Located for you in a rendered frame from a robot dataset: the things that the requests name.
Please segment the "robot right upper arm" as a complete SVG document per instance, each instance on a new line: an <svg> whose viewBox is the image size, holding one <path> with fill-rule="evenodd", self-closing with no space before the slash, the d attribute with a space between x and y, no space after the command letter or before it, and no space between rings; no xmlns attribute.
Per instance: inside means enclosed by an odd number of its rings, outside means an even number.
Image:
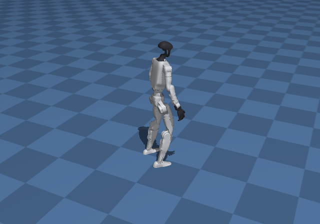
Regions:
<svg viewBox="0 0 320 224"><path fill-rule="evenodd" d="M165 77L165 85L166 85L166 91L170 92L170 86L172 82L172 67L168 64L163 64L163 73Z"/></svg>

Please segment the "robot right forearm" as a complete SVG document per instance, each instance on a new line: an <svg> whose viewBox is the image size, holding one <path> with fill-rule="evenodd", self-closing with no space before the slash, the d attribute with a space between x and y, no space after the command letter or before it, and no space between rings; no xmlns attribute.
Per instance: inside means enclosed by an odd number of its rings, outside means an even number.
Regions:
<svg viewBox="0 0 320 224"><path fill-rule="evenodd" d="M171 85L169 89L170 89L169 97L171 98L171 102L172 102L173 106L175 105L177 108L179 108L180 104L179 104L179 101L176 97L174 86Z"/></svg>

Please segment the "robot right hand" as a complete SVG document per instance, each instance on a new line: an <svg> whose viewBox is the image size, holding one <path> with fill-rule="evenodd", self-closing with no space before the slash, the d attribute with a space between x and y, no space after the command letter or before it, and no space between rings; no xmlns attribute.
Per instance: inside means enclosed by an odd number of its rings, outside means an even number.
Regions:
<svg viewBox="0 0 320 224"><path fill-rule="evenodd" d="M185 111L181 108L181 106L180 106L179 108L177 108L177 107L174 105L174 108L175 108L175 110L177 110L177 112L178 112L178 113L177 113L178 118L179 118L178 121L182 120L182 119L185 117L185 115L184 115Z"/></svg>

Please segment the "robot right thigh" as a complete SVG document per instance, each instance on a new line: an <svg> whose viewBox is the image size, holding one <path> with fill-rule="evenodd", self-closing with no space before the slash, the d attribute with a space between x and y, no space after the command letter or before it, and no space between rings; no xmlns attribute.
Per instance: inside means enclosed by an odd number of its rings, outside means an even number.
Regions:
<svg viewBox="0 0 320 224"><path fill-rule="evenodd" d="M163 139L163 135L165 134L165 133L169 133L170 135L172 135L172 133L173 133L173 128L174 128L174 126L173 126L173 120L174 120L174 118L173 118L173 114L172 114L172 111L171 111L171 109L170 109L170 107L169 107L169 105L168 105L168 103L163 103L163 101L159 101L158 103L157 103L157 109L158 109L158 111L159 111L159 113L160 114L162 114L162 118L163 118L163 122L164 122L164 124L165 124L165 126L166 126L166 130L164 130L162 133L161 133L161 137L162 137L162 139Z"/></svg>

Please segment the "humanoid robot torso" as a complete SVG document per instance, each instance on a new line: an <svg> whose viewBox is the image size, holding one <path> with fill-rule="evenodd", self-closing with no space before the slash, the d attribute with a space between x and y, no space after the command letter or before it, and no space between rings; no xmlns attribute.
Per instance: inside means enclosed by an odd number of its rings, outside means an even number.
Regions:
<svg viewBox="0 0 320 224"><path fill-rule="evenodd" d="M163 64L168 64L168 61L164 59L164 61L157 61L157 58L154 59L152 63L152 71L150 77L150 85L155 89L151 94L152 104L158 107L158 102L163 101L164 96L162 91L165 89L165 74L163 73Z"/></svg>

